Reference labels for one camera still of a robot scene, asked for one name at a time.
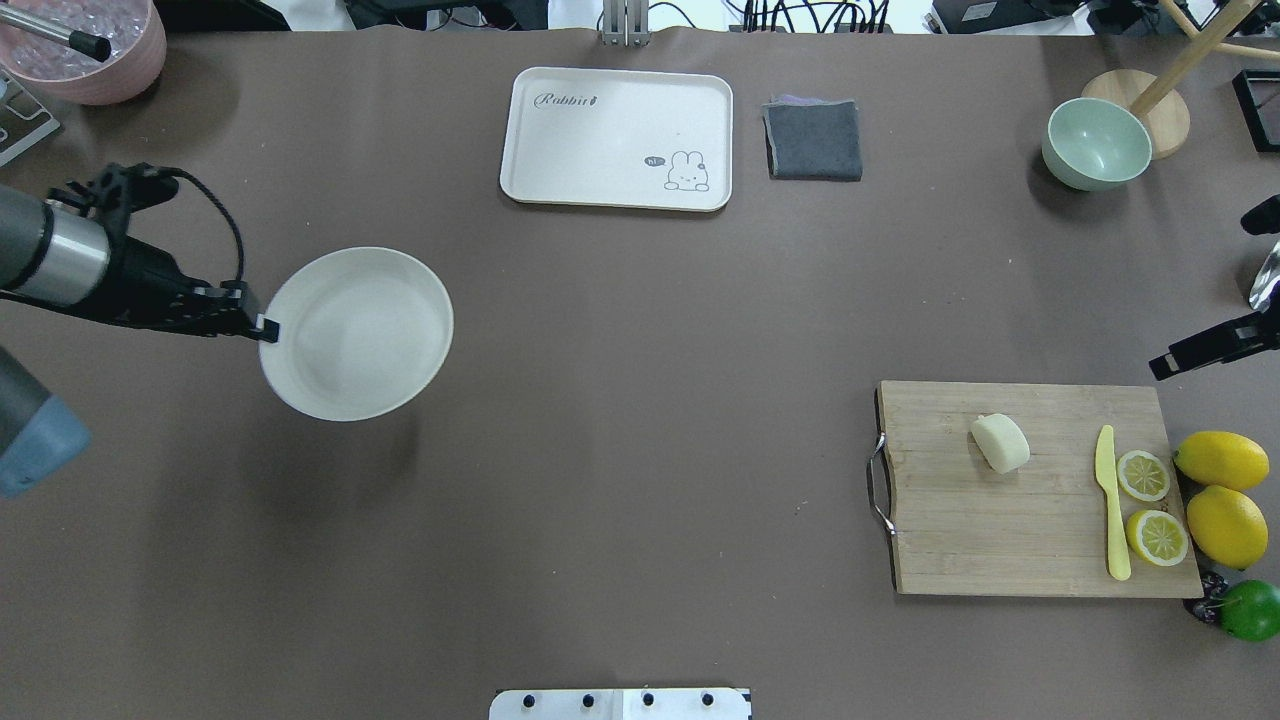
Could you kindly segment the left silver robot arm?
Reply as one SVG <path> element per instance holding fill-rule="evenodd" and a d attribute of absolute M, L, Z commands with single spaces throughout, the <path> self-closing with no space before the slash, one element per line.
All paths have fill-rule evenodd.
<path fill-rule="evenodd" d="M 228 281 L 201 281 L 165 250 L 131 233 L 133 217 L 173 200 L 182 183 L 211 200 L 236 249 Z M 3 188 L 3 497 L 15 498 L 90 445 L 90 429 L 38 363 L 55 340 L 90 324 L 274 343 L 269 318 L 244 278 L 244 241 L 212 191 L 174 167 L 111 164 L 46 199 Z"/>

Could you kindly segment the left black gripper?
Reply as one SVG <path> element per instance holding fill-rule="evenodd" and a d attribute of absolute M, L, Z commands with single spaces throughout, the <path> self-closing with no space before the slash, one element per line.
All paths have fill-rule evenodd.
<path fill-rule="evenodd" d="M 174 258 L 127 234 L 110 240 L 108 269 L 96 287 L 96 319 L 134 329 L 276 343 L 280 324 L 257 314 L 243 269 L 212 286 L 183 274 Z"/>

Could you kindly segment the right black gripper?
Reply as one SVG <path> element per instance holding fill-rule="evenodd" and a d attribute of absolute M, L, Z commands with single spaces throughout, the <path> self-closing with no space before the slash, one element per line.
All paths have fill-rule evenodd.
<path fill-rule="evenodd" d="M 1243 316 L 1239 325 L 1219 324 L 1167 347 L 1148 361 L 1156 380 L 1213 364 L 1234 363 L 1279 347 L 1279 299 L 1270 296 L 1265 307 Z"/>

